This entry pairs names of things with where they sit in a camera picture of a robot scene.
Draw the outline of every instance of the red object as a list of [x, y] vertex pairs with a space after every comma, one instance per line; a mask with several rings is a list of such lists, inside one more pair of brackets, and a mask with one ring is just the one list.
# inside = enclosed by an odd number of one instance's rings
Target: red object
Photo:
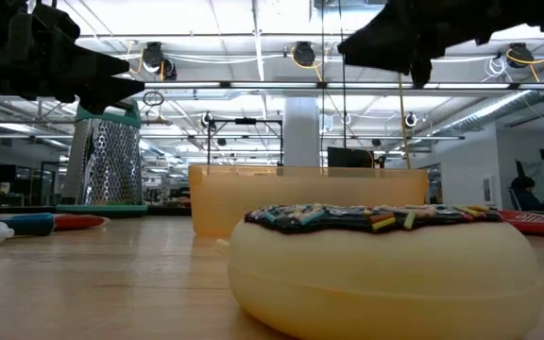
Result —
[[499, 214], [506, 223], [523, 234], [544, 235], [544, 214], [505, 211], [500, 211]]
[[55, 217], [56, 228], [61, 230], [85, 230], [87, 228], [100, 227], [109, 222], [108, 218], [93, 215], [57, 214]]

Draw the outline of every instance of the table surface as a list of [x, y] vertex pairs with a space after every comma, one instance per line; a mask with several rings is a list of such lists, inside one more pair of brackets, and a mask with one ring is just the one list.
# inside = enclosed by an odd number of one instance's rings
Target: table surface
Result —
[[[544, 269], [544, 238], [530, 242]], [[0, 245], [0, 339], [286, 339], [243, 313], [189, 217]], [[544, 340], [544, 315], [527, 340]]]

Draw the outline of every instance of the person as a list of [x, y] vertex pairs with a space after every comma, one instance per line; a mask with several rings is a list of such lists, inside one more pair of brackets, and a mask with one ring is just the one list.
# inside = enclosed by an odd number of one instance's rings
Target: person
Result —
[[524, 212], [544, 212], [544, 204], [533, 194], [535, 181], [529, 177], [518, 177], [511, 182], [519, 207]]

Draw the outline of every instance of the white column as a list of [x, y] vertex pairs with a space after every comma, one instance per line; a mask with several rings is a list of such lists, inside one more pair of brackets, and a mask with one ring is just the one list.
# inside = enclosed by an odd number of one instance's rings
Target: white column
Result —
[[319, 166], [320, 135], [316, 97], [288, 97], [284, 116], [284, 165]]

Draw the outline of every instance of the orange plastic bin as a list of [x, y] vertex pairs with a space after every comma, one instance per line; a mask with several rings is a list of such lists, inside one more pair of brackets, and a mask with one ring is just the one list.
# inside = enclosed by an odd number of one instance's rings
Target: orange plastic bin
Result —
[[196, 235], [228, 237], [245, 212], [272, 204], [423, 204], [425, 170], [191, 165]]

